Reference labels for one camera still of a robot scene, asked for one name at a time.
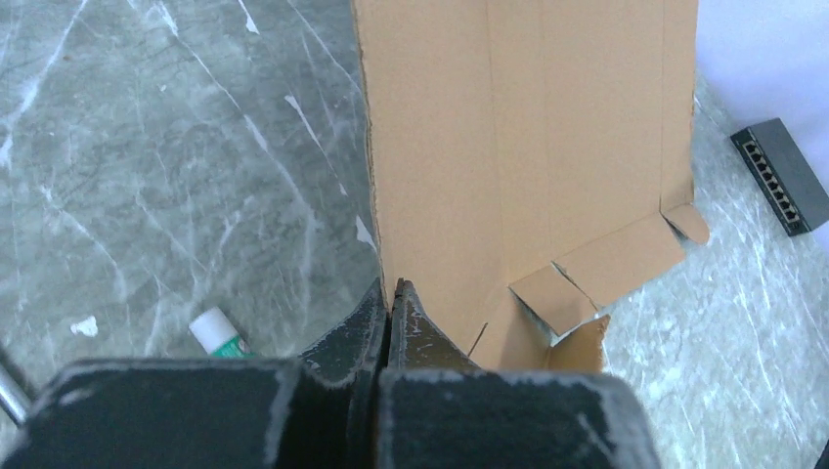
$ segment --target marble floor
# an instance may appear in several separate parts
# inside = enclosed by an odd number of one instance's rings
[[[33,392],[83,357],[201,356],[216,305],[260,355],[315,340],[377,272],[358,84],[348,0],[0,4],[0,360]],[[609,308],[607,368],[665,467],[810,468],[829,260],[697,98],[712,240]]]

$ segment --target green label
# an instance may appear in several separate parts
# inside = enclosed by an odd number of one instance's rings
[[[242,340],[239,336],[225,342],[225,345],[214,350],[210,355],[213,357],[223,357],[228,359],[255,357],[255,355],[250,351],[250,347],[248,347],[247,342]]]

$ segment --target torn cardboard piece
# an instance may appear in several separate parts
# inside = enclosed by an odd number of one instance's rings
[[[666,220],[707,238],[690,205],[696,2],[353,4],[386,293],[412,280],[482,366],[573,349],[599,371],[604,327],[551,350],[515,295],[572,328],[681,260]]]

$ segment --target white wall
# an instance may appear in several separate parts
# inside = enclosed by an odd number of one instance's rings
[[[829,0],[700,0],[697,64],[739,128],[782,118],[829,188]],[[829,223],[815,237],[829,252]]]

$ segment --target metal rod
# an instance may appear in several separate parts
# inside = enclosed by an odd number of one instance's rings
[[[2,364],[0,364],[0,406],[19,427],[26,420],[31,407],[28,396]]]

